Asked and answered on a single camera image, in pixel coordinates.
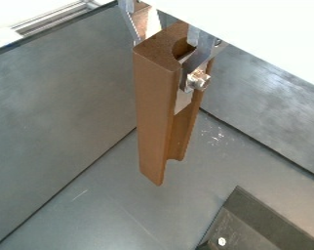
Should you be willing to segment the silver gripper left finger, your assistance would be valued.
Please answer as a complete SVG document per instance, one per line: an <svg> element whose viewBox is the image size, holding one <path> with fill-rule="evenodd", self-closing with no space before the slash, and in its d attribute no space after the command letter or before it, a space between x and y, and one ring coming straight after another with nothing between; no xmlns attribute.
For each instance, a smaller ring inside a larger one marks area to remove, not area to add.
<svg viewBox="0 0 314 250"><path fill-rule="evenodd" d="M118 0L118 2L119 2L119 7L122 10L122 14L123 14L127 26L131 31L134 44L138 45L142 41L142 37L139 35L136 24L132 19L132 15L135 13L134 0Z"/></svg>

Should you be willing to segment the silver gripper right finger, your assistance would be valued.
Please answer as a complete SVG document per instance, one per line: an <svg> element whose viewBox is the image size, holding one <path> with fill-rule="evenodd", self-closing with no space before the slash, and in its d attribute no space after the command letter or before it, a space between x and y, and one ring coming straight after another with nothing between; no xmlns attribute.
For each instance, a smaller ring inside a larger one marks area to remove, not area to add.
<svg viewBox="0 0 314 250"><path fill-rule="evenodd" d="M192 102L194 91L205 91L211 81L207 64L226 49L229 43L195 26L188 27L187 44L195 50L180 58L183 66L180 87L178 90L175 114L179 114Z"/></svg>

